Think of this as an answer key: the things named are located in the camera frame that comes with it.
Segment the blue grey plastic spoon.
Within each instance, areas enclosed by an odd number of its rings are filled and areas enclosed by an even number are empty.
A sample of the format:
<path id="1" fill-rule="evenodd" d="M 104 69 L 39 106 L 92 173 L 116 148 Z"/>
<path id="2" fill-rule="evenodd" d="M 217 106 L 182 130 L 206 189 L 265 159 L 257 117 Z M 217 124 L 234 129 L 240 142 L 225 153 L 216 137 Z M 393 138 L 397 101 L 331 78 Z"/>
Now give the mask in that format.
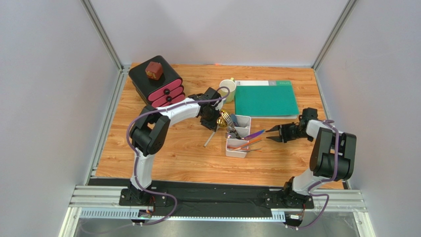
<path id="1" fill-rule="evenodd" d="M 232 120 L 233 126 L 240 127 L 241 125 L 238 122 L 238 119 L 235 114 L 230 114 L 230 118 Z"/>

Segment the iridescent purple knife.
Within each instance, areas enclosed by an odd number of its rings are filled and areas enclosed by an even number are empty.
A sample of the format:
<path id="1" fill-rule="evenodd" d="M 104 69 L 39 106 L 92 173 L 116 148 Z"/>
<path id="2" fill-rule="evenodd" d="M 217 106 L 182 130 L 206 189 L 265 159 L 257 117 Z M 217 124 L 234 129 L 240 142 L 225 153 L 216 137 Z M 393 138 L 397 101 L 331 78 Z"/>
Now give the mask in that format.
<path id="1" fill-rule="evenodd" d="M 265 129 L 260 130 L 260 131 L 258 131 L 258 132 L 255 132 L 255 133 L 252 133 L 252 134 L 250 134 L 250 135 L 247 135 L 247 136 L 243 137 L 243 138 L 242 138 L 242 140 L 249 141 L 249 140 L 251 140 L 251 139 L 253 139 L 253 138 L 256 138 L 256 137 L 260 136 L 260 135 L 261 135 L 261 134 L 263 134 L 264 132 L 265 132 Z"/>

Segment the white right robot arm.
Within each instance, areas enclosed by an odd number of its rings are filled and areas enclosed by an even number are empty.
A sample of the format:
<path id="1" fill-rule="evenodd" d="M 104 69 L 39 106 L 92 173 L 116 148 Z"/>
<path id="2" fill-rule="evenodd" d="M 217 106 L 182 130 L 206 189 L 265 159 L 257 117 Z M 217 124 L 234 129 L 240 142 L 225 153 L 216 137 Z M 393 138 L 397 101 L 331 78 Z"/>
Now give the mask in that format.
<path id="1" fill-rule="evenodd" d="M 305 198 L 325 183 L 347 180 L 352 176 L 357 137 L 338 130 L 333 123 L 332 120 L 319 120 L 317 109 L 305 108 L 298 122 L 270 129 L 278 133 L 270 137 L 275 142 L 287 143 L 305 138 L 314 143 L 309 167 L 284 184 L 283 198 Z"/>

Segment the white compartment organizer box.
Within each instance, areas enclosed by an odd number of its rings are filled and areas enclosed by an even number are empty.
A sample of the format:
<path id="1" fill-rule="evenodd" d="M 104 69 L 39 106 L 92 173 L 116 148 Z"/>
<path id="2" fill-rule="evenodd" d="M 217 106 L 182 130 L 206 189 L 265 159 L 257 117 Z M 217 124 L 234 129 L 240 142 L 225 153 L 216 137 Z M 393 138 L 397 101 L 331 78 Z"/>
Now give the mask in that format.
<path id="1" fill-rule="evenodd" d="M 251 117 L 248 116 L 240 116 L 240 115 L 236 115 L 239 124 L 241 125 L 240 127 L 234 127 L 237 132 L 239 133 L 239 135 L 243 138 L 247 135 L 250 135 L 251 133 Z M 226 138 L 226 146 L 225 146 L 225 155 L 227 157 L 232 157 L 232 158 L 245 158 L 247 153 L 244 152 L 240 152 L 239 150 L 237 151 L 233 151 L 231 150 L 232 148 L 238 147 L 242 144 L 247 143 L 247 141 L 242 140 L 242 139 L 232 139 Z"/>

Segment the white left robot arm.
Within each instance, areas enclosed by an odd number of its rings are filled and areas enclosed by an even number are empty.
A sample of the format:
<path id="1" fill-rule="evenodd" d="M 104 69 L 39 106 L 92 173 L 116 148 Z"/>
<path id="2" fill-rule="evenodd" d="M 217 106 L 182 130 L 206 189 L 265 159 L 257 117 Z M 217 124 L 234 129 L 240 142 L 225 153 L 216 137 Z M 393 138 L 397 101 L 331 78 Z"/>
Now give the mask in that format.
<path id="1" fill-rule="evenodd" d="M 171 126 L 190 118 L 200 118 L 201 125 L 217 130 L 217 119 L 226 96 L 208 88 L 205 93 L 193 94 L 172 105 L 154 108 L 145 106 L 126 130 L 126 141 L 134 151 L 133 174 L 130 184 L 121 192 L 119 204 L 147 205 L 154 197 L 168 194 L 152 191 L 152 169 L 155 156 L 164 145 Z"/>

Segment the white handled ladle spoon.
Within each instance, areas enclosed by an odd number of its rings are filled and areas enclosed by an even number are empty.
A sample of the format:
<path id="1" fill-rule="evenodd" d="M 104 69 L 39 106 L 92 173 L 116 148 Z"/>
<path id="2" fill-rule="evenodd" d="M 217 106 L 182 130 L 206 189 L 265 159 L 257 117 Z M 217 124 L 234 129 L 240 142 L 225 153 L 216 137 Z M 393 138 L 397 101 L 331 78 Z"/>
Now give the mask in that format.
<path id="1" fill-rule="evenodd" d="M 209 136 L 209 138 L 207 139 L 207 141 L 204 143 L 203 147 L 206 148 L 209 144 L 209 142 L 212 140 L 212 138 L 214 137 L 214 135 L 216 134 L 216 132 L 218 131 L 219 126 L 216 127 L 215 131 L 213 131 L 211 133 L 211 135 Z"/>

